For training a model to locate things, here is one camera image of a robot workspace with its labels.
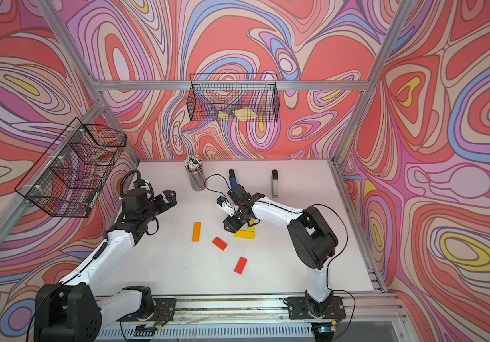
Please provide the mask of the lime yellow wooden block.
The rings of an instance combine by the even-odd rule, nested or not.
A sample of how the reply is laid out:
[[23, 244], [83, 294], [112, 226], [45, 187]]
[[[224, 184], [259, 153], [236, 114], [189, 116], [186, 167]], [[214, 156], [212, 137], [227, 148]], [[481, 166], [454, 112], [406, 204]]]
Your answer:
[[249, 232], [255, 232], [255, 220], [254, 219], [250, 219], [249, 222], [248, 222], [248, 231]]

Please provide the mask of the golden yellow wooden block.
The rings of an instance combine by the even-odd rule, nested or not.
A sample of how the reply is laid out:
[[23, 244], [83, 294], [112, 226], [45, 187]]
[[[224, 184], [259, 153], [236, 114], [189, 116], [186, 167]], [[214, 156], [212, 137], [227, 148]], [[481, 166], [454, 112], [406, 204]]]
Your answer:
[[239, 230], [238, 232], [234, 233], [234, 237], [239, 238], [239, 239], [253, 240], [255, 238], [255, 231]]

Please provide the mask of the small red wooden block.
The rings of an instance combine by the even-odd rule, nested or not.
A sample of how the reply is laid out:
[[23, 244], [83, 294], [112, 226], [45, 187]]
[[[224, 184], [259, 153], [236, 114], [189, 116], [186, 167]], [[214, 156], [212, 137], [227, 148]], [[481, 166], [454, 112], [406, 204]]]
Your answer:
[[219, 237], [215, 237], [212, 242], [217, 248], [219, 248], [222, 251], [224, 251], [227, 248], [227, 243], [224, 240], [220, 239]]

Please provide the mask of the orange wooden block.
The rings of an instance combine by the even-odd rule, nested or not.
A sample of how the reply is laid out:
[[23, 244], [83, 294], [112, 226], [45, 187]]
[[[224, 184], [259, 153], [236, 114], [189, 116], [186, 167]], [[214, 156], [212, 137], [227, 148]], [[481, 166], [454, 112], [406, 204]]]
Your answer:
[[201, 226], [202, 226], [202, 224], [200, 222], [194, 223], [193, 231], [192, 231], [192, 242], [199, 242], [200, 233], [201, 233]]

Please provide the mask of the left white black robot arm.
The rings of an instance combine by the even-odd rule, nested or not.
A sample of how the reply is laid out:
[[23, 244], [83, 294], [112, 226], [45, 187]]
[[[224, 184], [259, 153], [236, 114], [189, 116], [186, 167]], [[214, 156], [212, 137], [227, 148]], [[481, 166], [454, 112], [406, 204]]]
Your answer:
[[58, 283], [46, 284], [36, 294], [27, 333], [34, 341], [94, 341], [105, 326], [126, 316], [137, 321], [158, 319], [162, 325], [170, 321], [148, 286], [128, 286], [106, 299], [95, 299], [113, 268], [148, 233], [149, 223], [177, 203], [173, 190], [154, 195], [152, 190], [134, 188], [121, 199], [122, 212], [101, 245]]

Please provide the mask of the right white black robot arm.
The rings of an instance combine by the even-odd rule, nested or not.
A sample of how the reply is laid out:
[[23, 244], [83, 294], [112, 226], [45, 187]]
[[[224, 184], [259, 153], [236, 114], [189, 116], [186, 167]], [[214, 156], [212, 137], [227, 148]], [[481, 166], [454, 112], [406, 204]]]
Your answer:
[[299, 308], [313, 318], [321, 318], [333, 299], [333, 290], [328, 285], [329, 261], [336, 256], [339, 244], [321, 212], [314, 206], [306, 209], [288, 207], [259, 192], [252, 195], [240, 184], [231, 188], [227, 195], [219, 196], [216, 205], [226, 213], [224, 230], [232, 234], [251, 220], [286, 229], [296, 255], [307, 267], [305, 303]]

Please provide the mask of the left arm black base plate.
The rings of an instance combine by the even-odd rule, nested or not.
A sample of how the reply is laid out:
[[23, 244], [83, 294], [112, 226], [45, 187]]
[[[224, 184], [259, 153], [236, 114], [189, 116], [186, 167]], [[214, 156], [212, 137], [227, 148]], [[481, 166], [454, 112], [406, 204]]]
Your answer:
[[141, 307], [136, 312], [118, 319], [118, 321], [167, 323], [175, 317], [176, 303], [175, 298], [154, 298], [150, 307]]

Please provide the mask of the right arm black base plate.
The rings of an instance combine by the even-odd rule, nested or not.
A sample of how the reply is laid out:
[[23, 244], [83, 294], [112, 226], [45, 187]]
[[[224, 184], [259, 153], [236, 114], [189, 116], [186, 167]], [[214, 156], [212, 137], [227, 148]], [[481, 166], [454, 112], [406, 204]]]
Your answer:
[[291, 320], [330, 319], [340, 322], [346, 318], [346, 309], [340, 296], [329, 296], [321, 303], [309, 296], [292, 296], [283, 299]]

